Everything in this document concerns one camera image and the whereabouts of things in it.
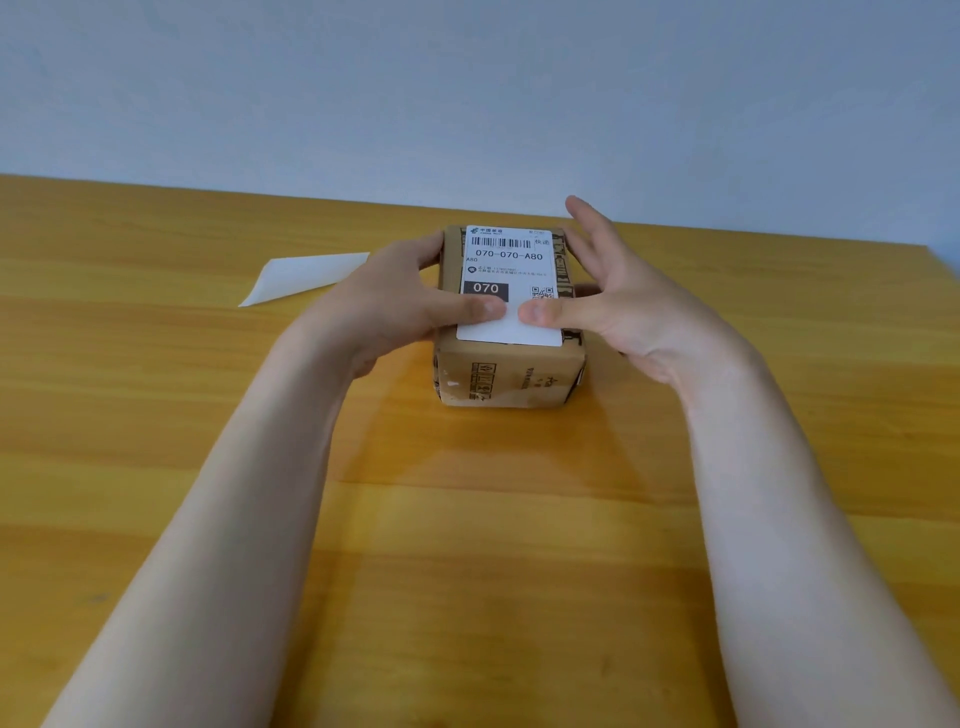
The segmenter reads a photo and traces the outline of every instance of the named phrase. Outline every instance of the fingernail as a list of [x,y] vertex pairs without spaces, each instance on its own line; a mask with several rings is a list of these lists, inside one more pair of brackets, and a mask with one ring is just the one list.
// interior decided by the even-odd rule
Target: fingernail
[[499,319],[507,312],[507,305],[500,299],[487,299],[483,303],[483,309],[488,318]]
[[543,302],[527,302],[520,307],[519,314],[524,324],[539,324],[543,319]]

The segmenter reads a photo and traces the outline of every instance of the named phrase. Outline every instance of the wood grain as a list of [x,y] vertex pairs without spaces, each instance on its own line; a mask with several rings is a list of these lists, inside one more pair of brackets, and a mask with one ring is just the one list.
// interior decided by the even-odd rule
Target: wood grain
[[[0,177],[0,725],[37,725],[276,335],[263,263],[555,219]],[[960,689],[960,289],[926,249],[621,226],[766,354]],[[282,726],[733,725],[673,394],[588,341],[556,411],[385,357],[338,423]]]

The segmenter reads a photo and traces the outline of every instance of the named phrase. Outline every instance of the white paper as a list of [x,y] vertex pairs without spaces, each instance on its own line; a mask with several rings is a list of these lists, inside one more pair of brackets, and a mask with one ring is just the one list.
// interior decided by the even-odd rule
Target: white paper
[[460,291],[500,297],[507,304],[507,315],[484,324],[460,324],[458,339],[542,347],[563,345],[564,336],[559,329],[523,324],[516,313],[525,301],[557,298],[552,232],[468,226]]
[[268,260],[253,285],[253,291],[240,304],[254,305],[293,296],[325,285],[339,283],[367,260],[369,253],[339,255],[302,255]]

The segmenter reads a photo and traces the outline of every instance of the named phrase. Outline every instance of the white sticker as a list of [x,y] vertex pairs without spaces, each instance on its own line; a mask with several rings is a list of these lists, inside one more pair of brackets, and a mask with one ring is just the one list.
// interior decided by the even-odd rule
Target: white sticker
[[524,301],[557,298],[552,232],[468,225],[460,290],[498,296],[507,304],[507,315],[485,324],[460,325],[458,339],[542,347],[563,344],[559,329],[522,324],[516,316]]

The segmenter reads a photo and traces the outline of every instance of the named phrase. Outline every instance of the barcode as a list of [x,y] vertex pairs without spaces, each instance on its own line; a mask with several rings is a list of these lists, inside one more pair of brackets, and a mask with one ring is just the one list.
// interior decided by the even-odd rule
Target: barcode
[[529,240],[517,240],[513,237],[481,237],[474,235],[473,245],[486,245],[490,248],[529,248]]

